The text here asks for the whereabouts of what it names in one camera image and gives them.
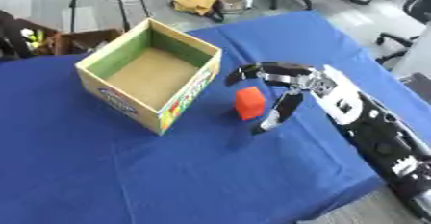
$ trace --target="desk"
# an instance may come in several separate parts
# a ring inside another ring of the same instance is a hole
[[[306,95],[294,116],[253,137],[232,112],[257,80],[227,88],[241,64],[329,63],[431,141],[431,109],[314,12],[190,32],[223,48],[221,72],[158,137],[85,93],[84,56],[0,64],[0,223],[285,224],[383,185]]]

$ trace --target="robotic hand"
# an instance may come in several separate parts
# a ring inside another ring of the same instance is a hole
[[[340,71],[310,66],[261,62],[245,65],[225,79],[231,86],[260,78],[269,86],[287,87],[268,117],[252,128],[269,131],[287,120],[310,91],[329,120],[360,156],[388,183],[414,215],[431,223],[431,149],[412,129],[382,104],[361,92]]]

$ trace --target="box bottom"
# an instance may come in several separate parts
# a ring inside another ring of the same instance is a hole
[[[166,51],[150,47],[106,81],[158,111],[198,70]]]

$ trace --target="floor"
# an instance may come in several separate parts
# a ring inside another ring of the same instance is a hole
[[[138,0],[124,0],[130,23],[135,25],[144,19]],[[206,18],[173,11],[169,0],[146,0],[152,16],[181,31],[213,26]],[[353,5],[345,0],[313,0],[315,10],[323,14],[333,25],[353,37],[369,49],[373,57],[390,53],[399,46],[386,43],[374,44],[380,32],[391,32],[404,37],[419,35],[424,26],[410,18],[400,9],[405,0],[375,0],[369,6]],[[69,0],[0,0],[0,10],[16,17],[28,18],[36,23],[68,32],[70,23]],[[260,16],[272,16],[284,12],[302,10],[298,0],[280,0],[279,10],[268,9],[268,0],[256,0],[254,8],[241,15],[227,17],[227,23]],[[78,0],[77,31],[121,27],[121,18],[115,0]],[[388,62],[387,68],[396,64]],[[382,188],[353,204],[330,212],[306,224],[401,224],[418,223]]]

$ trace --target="cardboard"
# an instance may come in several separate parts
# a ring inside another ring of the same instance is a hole
[[[121,36],[122,32],[118,29],[107,29],[90,31],[83,33],[56,34],[55,35],[55,55],[74,54],[71,52],[72,45],[75,44],[82,49],[95,48],[102,42],[111,42]]]
[[[163,134],[216,76],[221,50],[147,19],[76,64],[87,91]]]

